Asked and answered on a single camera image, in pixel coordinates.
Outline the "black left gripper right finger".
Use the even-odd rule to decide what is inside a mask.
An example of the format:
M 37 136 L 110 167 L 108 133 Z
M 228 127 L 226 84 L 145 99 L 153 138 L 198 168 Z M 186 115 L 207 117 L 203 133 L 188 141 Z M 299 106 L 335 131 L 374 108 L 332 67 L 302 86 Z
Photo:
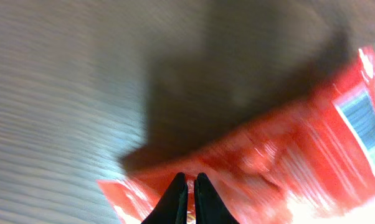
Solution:
M 205 173 L 194 181 L 194 203 L 197 224 L 239 224 L 228 211 Z

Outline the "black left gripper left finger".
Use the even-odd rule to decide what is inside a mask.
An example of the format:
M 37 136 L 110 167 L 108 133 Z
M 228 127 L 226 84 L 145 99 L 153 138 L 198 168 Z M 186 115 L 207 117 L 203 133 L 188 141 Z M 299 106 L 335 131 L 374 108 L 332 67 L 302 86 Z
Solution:
M 180 172 L 141 224 L 186 224 L 187 209 L 188 185 L 185 174 Z

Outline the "red snack packet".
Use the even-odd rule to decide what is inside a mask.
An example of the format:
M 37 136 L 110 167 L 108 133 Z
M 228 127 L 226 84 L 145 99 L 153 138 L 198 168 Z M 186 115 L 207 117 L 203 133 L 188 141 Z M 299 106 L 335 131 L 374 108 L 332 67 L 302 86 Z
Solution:
M 141 223 L 177 173 L 205 173 L 239 223 L 375 223 L 375 48 L 291 102 L 175 162 L 101 180 L 123 223 Z

